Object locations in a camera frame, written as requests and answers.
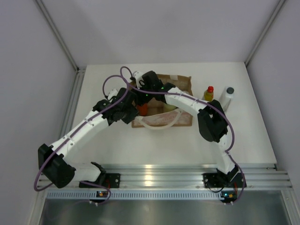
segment red object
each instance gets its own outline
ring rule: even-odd
[[[214,91],[214,87],[213,86],[209,86],[207,89],[208,93],[212,93]]]
[[[148,112],[147,104],[143,104],[142,106],[138,105],[136,108],[139,111],[140,116],[146,116],[147,115],[147,112]]]

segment cable clip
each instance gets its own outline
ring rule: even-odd
[[[191,106],[193,106],[196,101],[197,101],[197,98],[194,99],[194,101],[192,102]]]
[[[84,121],[86,123],[88,123],[89,125],[91,125],[92,127],[94,126],[94,124],[91,122],[91,120],[88,120],[87,118],[85,118]]]
[[[66,135],[66,137],[69,139],[69,141],[71,142],[70,145],[74,145],[75,141],[74,139],[70,136],[70,135]]]
[[[177,99],[179,99],[183,94],[184,94],[184,92],[182,91],[182,92],[180,93],[180,95],[178,95],[178,98],[177,98]]]

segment white panel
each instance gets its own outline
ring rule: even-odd
[[[280,167],[300,200],[300,1],[289,0],[248,70]]]
[[[74,119],[78,124],[90,109],[103,99],[102,83],[117,74],[121,65],[93,65],[86,69]],[[128,64],[133,71],[154,70],[161,74],[192,77],[194,96],[202,98],[209,85],[219,99],[225,86],[235,89],[235,99],[226,116],[232,123],[236,142],[231,151],[238,163],[276,163],[275,155],[260,114],[258,104],[243,62],[236,63],[172,63]],[[105,90],[124,86],[121,79],[112,79]],[[199,134],[197,118],[191,127],[166,130],[131,128],[122,121],[99,132],[74,156],[74,162],[100,164],[200,165],[215,164],[213,144]]]
[[[44,0],[80,66],[244,61],[277,0]]]
[[[38,147],[58,137],[75,74],[34,1],[1,1],[0,27],[0,223],[23,225]]]

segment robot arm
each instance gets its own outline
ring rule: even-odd
[[[114,107],[109,107],[125,94],[126,89],[122,88],[119,92],[116,90],[111,91],[109,100],[99,101],[88,116],[69,133],[51,146],[43,144],[38,149],[40,168],[45,160],[55,150],[59,149],[44,168],[44,175],[58,188],[65,187],[71,181],[87,180],[99,183],[101,173],[105,172],[105,170],[96,163],[74,164],[72,155],[76,151],[81,150],[85,143],[99,131],[110,126],[113,122],[123,120],[123,122],[128,124],[134,120],[138,115],[138,110],[132,105],[132,102],[135,102],[137,105],[143,105],[155,98],[177,106],[198,118],[200,134],[205,140],[213,142],[213,155],[217,160],[217,170],[220,178],[224,183],[230,182],[238,173],[238,169],[225,152],[227,146],[227,123],[225,120],[209,106],[196,102],[194,97],[190,96],[191,99],[182,97],[182,94],[189,95],[174,85],[170,83],[162,84],[153,71],[144,75],[136,74],[135,79],[140,90],[151,91],[154,94],[130,90],[122,101]],[[158,92],[178,93],[178,95],[158,94]],[[214,100],[210,104],[223,112],[218,101]]]

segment white table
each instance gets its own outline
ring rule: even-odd
[[[119,74],[123,65],[87,66],[73,126],[79,123],[104,98],[102,83],[110,75]],[[233,63],[172,63],[129,64],[132,71],[192,76],[194,96],[201,98],[209,85],[214,86],[215,99],[219,99],[225,86],[235,89],[235,99],[226,115],[232,123],[236,142],[231,150],[233,158],[241,164],[275,164],[276,158],[243,62]],[[106,86],[124,87],[119,78]],[[210,142],[199,134],[197,119],[191,127],[171,127],[153,131],[131,128],[122,121],[101,131],[85,148],[76,154],[76,162],[95,161],[100,164],[139,165],[205,165],[215,164]]]

